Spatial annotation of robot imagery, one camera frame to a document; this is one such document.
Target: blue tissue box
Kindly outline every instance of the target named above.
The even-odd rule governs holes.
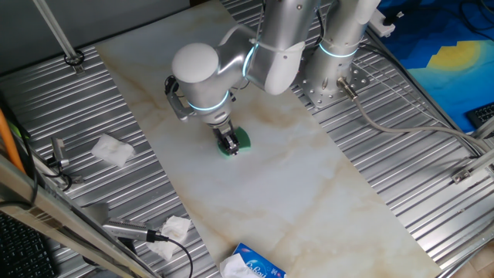
[[[262,278],[286,278],[286,273],[273,265],[267,259],[250,249],[247,245],[240,243],[233,255],[240,254],[245,264]]]

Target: marble tabletop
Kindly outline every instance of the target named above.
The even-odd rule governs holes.
[[[217,45],[234,24],[212,1],[96,47],[214,261],[243,242],[290,278],[439,274],[291,91],[235,94],[232,122],[252,148],[233,158],[210,127],[176,118],[163,93],[173,55]]]

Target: keyboard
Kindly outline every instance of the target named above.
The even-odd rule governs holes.
[[[52,278],[58,275],[46,239],[0,212],[0,270],[5,278]]]
[[[475,129],[481,127],[486,121],[494,117],[494,103],[487,104],[483,107],[471,110],[466,113],[466,117],[470,120]],[[487,135],[486,138],[493,137],[494,132]]]

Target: metal grating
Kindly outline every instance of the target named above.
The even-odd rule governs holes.
[[[328,1],[323,1],[325,13]],[[239,23],[255,27],[259,22],[260,0],[226,0],[223,5]],[[319,35],[314,17],[308,43]],[[51,155],[51,136],[62,137],[71,157],[69,173],[84,177],[85,184],[74,186],[68,196],[79,205],[107,202],[110,215],[150,221],[159,226],[170,215],[188,217],[145,136],[94,48],[83,50],[86,74],[76,76],[62,58],[53,59],[0,79],[20,121],[32,134],[32,146],[43,157]],[[395,88],[410,103],[425,109],[421,95],[388,62],[374,54],[358,53],[356,63]],[[371,117],[387,126],[431,125],[415,107],[370,78],[360,99]],[[315,110],[295,86],[295,94],[335,140],[387,203],[422,248],[445,268],[462,252],[462,247],[480,227],[494,219],[492,180],[487,174],[455,185],[450,176],[468,164],[469,152],[447,134],[384,134],[367,126],[355,106],[341,100],[323,110]],[[438,111],[432,111],[436,117]],[[103,133],[132,144],[136,156],[123,168],[110,166],[90,154]],[[72,250],[51,242],[61,277],[81,277],[93,270]],[[220,277],[194,227],[185,246],[195,262],[196,277]],[[170,262],[136,244],[139,256],[167,277],[183,277],[188,261],[182,251]]]
[[[48,158],[52,155],[50,137],[63,138],[71,157],[65,171],[84,177],[83,185],[67,192],[80,206],[106,202],[111,216],[149,221],[154,227],[171,215],[188,217],[98,53],[93,47],[83,51],[86,73],[82,76],[63,59],[54,59],[0,81],[0,90],[32,135],[32,147]],[[90,150],[101,134],[133,145],[136,155],[123,168],[96,159]],[[81,277],[94,269],[72,250],[57,242],[50,244],[60,277]],[[194,258],[196,277],[220,277],[194,226],[184,245]],[[153,270],[164,271],[167,277],[188,274],[188,259],[181,250],[169,262],[142,242],[136,250]]]

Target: white tissue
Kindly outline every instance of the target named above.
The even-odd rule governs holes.
[[[240,254],[226,258],[219,264],[219,272],[223,278],[259,278],[245,264]]]
[[[191,224],[191,220],[181,217],[171,216],[163,227],[161,228],[161,235],[167,236],[170,239],[178,243],[182,243],[187,235],[188,227]],[[146,242],[147,248],[163,257],[163,259],[170,260],[173,255],[173,251],[178,248],[171,242]]]
[[[118,167],[123,167],[127,159],[132,156],[133,152],[134,148],[129,144],[122,143],[106,134],[101,135],[98,143],[96,143],[91,150],[91,154],[95,157],[115,164]]]

